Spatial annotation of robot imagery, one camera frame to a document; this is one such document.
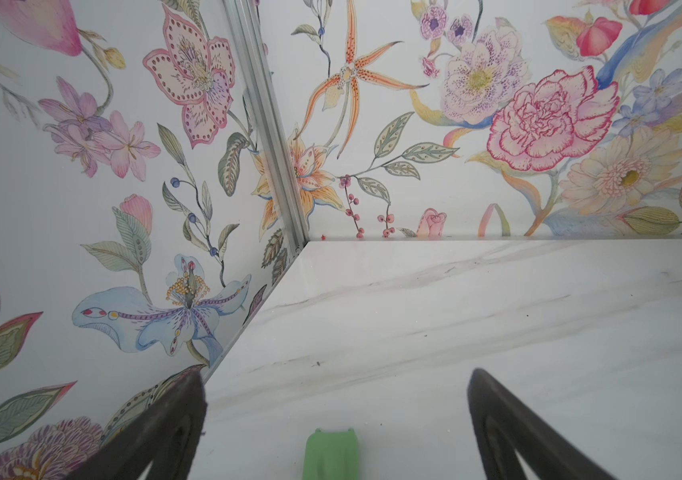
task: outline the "blue flower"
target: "blue flower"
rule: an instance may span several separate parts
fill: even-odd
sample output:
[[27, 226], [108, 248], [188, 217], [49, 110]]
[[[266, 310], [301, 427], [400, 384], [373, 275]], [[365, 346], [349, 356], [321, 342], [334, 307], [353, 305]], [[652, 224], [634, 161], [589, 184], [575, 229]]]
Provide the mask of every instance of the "blue flower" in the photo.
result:
[[668, 107], [672, 96], [682, 91], [682, 69], [678, 68], [668, 76], [659, 68], [650, 77], [650, 86], [638, 85], [634, 88], [634, 98], [645, 111], [656, 111]]
[[204, 298], [210, 289], [197, 259], [176, 255], [175, 264], [177, 272], [165, 279], [169, 286], [166, 299], [174, 308], [156, 307], [139, 290], [118, 286], [80, 302], [72, 313], [72, 322], [106, 333], [123, 352], [140, 352], [160, 342], [168, 355], [175, 355], [184, 343], [200, 340], [213, 364], [223, 352], [214, 335], [219, 318], [243, 305], [250, 275], [241, 282], [228, 283], [213, 298]]
[[629, 137], [634, 133], [634, 130], [653, 123], [661, 117], [657, 111], [645, 110], [639, 101], [634, 102], [633, 108], [629, 108], [629, 105], [621, 105], [620, 112], [624, 118], [615, 120], [613, 126], [620, 128], [618, 134], [621, 137]]

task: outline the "orange spotted lily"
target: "orange spotted lily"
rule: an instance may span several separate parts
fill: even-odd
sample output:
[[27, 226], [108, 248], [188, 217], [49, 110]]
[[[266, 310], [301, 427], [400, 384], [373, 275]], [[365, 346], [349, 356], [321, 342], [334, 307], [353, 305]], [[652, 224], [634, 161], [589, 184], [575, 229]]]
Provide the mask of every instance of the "orange spotted lily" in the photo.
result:
[[346, 134], [346, 140], [341, 146], [338, 155], [341, 155], [349, 139], [352, 137], [352, 132], [357, 124], [357, 117], [359, 116], [359, 80], [363, 82], [368, 82], [374, 85], [383, 85], [384, 87], [391, 88], [393, 90], [413, 90], [415, 88], [423, 88], [426, 85], [410, 85], [403, 82], [394, 80], [393, 78], [386, 77], [380, 73], [371, 72], [366, 67], [371, 63], [374, 63], [381, 55], [386, 53], [394, 44], [399, 42], [391, 42], [382, 47], [378, 47], [376, 50], [363, 55], [361, 57], [355, 58], [357, 55], [357, 15], [354, 10], [354, 0], [347, 0], [346, 2], [346, 20], [349, 24], [349, 28], [346, 33], [346, 63], [341, 68], [341, 72], [328, 78], [325, 82], [322, 82], [320, 86], [312, 93], [312, 97], [309, 99], [309, 106], [307, 107], [307, 116], [303, 120], [303, 126], [298, 132], [301, 132], [307, 127], [309, 119], [312, 117], [312, 111], [314, 106], [319, 100], [319, 98], [325, 94], [325, 107], [332, 108], [338, 103], [341, 92], [346, 90], [346, 95], [344, 96], [344, 107], [346, 109], [346, 103], [349, 101], [349, 91], [352, 93], [352, 107], [351, 107], [351, 119], [349, 120], [349, 132]]

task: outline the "floral wallpaper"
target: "floral wallpaper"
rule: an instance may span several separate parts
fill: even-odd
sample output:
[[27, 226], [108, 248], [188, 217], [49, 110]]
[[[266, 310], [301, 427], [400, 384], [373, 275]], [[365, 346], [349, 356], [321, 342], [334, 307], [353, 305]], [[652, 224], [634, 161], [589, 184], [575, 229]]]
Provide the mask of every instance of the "floral wallpaper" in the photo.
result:
[[256, 4], [313, 239], [682, 234], [682, 0]]
[[293, 259], [199, 4], [0, 0], [0, 480], [64, 478], [210, 373]]

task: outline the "red flower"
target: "red flower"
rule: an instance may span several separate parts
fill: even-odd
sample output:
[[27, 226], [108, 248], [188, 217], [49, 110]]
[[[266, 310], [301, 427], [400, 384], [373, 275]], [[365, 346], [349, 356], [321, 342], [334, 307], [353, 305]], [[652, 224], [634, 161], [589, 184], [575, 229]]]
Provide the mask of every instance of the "red flower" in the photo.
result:
[[634, 15], [649, 15], [658, 12], [669, 5], [671, 0], [634, 0], [629, 7], [629, 12]]
[[576, 45], [580, 48], [581, 56], [596, 57], [602, 54], [616, 41], [623, 26], [619, 22], [599, 17], [576, 38]]

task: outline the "green object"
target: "green object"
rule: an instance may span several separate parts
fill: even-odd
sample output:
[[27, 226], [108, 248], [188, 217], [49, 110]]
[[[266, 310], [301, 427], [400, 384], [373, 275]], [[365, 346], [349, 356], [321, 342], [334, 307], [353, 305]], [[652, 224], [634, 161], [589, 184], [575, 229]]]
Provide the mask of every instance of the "green object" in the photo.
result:
[[359, 450], [357, 435], [347, 432], [323, 432], [319, 428], [307, 439], [303, 457], [302, 480], [357, 480]]

